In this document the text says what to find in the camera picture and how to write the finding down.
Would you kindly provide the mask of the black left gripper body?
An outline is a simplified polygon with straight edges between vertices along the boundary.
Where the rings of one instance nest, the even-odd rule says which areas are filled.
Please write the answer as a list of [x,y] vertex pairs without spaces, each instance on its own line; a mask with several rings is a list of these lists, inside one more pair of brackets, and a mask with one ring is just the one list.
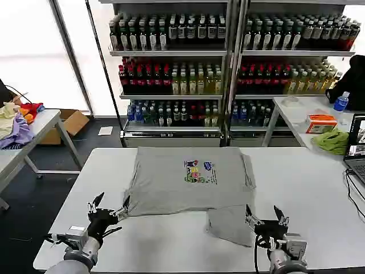
[[90,221],[87,227],[88,236],[94,238],[99,243],[103,243],[104,234],[110,225],[118,223],[118,217],[112,214],[111,209],[97,208],[88,213]]

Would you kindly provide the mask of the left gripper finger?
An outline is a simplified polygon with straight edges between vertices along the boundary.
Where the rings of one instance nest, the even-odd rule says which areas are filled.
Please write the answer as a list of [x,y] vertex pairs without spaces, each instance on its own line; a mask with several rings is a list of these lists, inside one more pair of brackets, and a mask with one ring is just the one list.
[[111,216],[116,217],[118,219],[125,219],[128,217],[128,208],[129,208],[130,196],[127,196],[125,201],[123,201],[123,205],[121,208],[116,209],[110,213]]
[[96,196],[92,202],[88,202],[88,213],[96,213],[96,210],[101,202],[101,200],[103,199],[104,196],[104,192],[102,192],[101,194],[99,194],[98,196]]

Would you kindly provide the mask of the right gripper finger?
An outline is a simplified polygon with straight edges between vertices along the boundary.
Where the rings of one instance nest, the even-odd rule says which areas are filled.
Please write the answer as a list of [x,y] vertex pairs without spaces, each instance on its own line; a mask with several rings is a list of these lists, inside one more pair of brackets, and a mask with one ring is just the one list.
[[252,213],[251,208],[248,204],[246,205],[245,222],[249,225],[250,228],[256,228],[256,226],[264,225],[264,222]]
[[280,226],[288,226],[289,224],[289,217],[286,217],[281,209],[279,209],[276,205],[273,207],[274,212],[278,219],[278,224]]

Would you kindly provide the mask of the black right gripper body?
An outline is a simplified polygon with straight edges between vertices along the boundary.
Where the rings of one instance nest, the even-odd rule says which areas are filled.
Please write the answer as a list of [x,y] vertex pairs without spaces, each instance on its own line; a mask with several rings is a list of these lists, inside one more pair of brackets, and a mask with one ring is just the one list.
[[254,224],[254,232],[257,239],[264,241],[269,241],[270,237],[274,240],[283,240],[287,234],[287,219],[259,220]]

